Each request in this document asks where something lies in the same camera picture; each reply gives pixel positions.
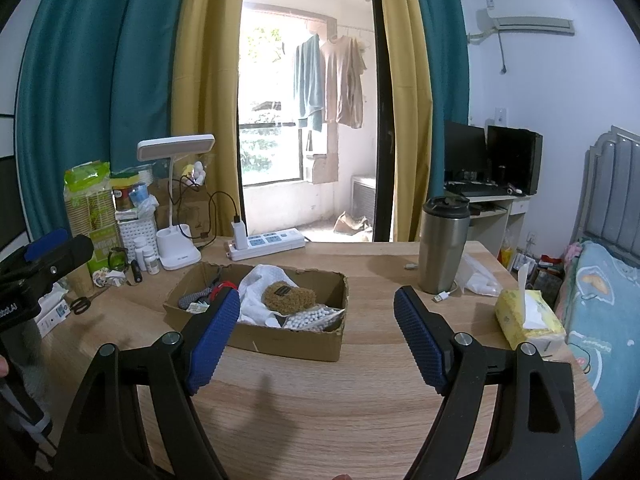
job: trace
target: air conditioner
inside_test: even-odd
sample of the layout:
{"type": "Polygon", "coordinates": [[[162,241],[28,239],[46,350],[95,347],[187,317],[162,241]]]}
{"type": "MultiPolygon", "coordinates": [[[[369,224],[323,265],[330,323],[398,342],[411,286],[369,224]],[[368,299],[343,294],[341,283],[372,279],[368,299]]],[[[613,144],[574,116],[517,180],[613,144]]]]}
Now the air conditioner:
{"type": "Polygon", "coordinates": [[[376,217],[376,177],[353,175],[351,177],[351,216],[366,217],[373,226],[376,217]]]}
{"type": "Polygon", "coordinates": [[[569,0],[486,0],[486,12],[499,31],[575,34],[569,0]]]}

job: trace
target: bed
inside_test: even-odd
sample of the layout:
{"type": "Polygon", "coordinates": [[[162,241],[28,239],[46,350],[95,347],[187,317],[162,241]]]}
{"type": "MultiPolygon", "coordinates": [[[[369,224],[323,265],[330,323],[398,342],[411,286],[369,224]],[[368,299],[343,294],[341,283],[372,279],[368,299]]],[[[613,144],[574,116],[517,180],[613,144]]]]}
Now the bed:
{"type": "Polygon", "coordinates": [[[556,314],[604,412],[578,441],[582,475],[622,478],[640,442],[639,136],[612,126],[590,148],[574,241],[556,314]]]}

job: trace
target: power strip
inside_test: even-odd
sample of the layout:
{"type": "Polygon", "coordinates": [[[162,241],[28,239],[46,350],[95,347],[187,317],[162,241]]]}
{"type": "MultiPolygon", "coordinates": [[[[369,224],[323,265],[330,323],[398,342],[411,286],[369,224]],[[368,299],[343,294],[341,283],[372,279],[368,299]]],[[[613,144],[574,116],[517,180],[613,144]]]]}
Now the power strip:
{"type": "Polygon", "coordinates": [[[233,242],[229,242],[226,249],[226,256],[234,262],[255,258],[256,256],[266,256],[267,254],[289,251],[305,246],[305,237],[297,229],[285,229],[284,231],[274,231],[263,235],[253,235],[247,237],[248,247],[246,249],[236,249],[233,242]]]}

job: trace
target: blue bedsheet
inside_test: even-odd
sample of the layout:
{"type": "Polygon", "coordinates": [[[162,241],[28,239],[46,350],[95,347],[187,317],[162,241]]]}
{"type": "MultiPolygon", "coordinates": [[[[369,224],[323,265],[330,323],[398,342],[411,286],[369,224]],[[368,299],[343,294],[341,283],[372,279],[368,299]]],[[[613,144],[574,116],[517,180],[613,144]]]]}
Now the blue bedsheet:
{"type": "Polygon", "coordinates": [[[593,242],[572,265],[562,323],[604,418],[578,441],[582,478],[607,459],[640,401],[640,271],[593,242]]]}

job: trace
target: hanging shirt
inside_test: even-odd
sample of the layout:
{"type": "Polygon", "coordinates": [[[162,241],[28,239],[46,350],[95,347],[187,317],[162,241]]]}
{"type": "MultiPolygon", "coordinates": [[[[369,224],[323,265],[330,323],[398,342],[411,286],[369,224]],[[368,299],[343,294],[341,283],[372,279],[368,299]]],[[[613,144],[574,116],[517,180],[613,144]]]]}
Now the hanging shirt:
{"type": "Polygon", "coordinates": [[[293,64],[293,100],[298,126],[322,131],[324,113],[324,62],[317,34],[296,47],[293,64]]]}
{"type": "Polygon", "coordinates": [[[320,49],[324,56],[324,120],[351,128],[362,127],[362,83],[367,68],[358,41],[349,36],[328,40],[320,49]]]}

